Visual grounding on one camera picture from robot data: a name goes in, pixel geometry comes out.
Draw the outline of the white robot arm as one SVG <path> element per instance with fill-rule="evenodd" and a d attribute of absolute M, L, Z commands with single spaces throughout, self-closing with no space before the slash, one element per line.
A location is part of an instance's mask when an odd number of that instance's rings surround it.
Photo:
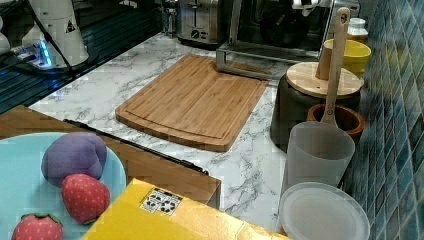
<path fill-rule="evenodd" d="M 19 1 L 29 3 L 34 25 L 12 50 L 18 58 L 34 56 L 29 64 L 42 71 L 71 70 L 88 61 L 72 0 L 1 0 L 1 9 L 11 10 Z"/>

